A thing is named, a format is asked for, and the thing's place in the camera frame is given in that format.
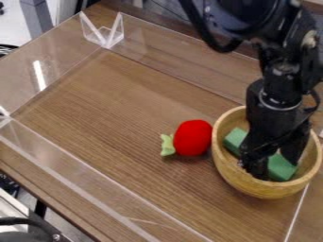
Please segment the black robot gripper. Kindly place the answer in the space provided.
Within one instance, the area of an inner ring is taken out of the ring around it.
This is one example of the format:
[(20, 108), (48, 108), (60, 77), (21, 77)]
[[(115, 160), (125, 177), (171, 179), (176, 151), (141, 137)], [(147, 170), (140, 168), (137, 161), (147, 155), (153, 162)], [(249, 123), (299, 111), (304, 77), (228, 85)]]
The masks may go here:
[(298, 166), (310, 140), (314, 108), (296, 106), (271, 109), (265, 103), (264, 81), (256, 80), (245, 91), (245, 119), (249, 131), (240, 145), (241, 168), (253, 178), (268, 180), (268, 158), (280, 150)]

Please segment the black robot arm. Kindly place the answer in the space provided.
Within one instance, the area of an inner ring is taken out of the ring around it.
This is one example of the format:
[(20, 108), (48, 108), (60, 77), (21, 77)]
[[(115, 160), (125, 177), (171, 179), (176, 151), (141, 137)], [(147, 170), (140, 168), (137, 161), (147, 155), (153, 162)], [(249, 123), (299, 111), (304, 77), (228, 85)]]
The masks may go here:
[(306, 148), (311, 116), (303, 97), (319, 98), (323, 58), (316, 22), (302, 0), (211, 0), (204, 10), (179, 0), (200, 39), (220, 53), (252, 42), (263, 77), (245, 90), (249, 130), (240, 145), (241, 167), (268, 179), (268, 157), (280, 152), (296, 165)]

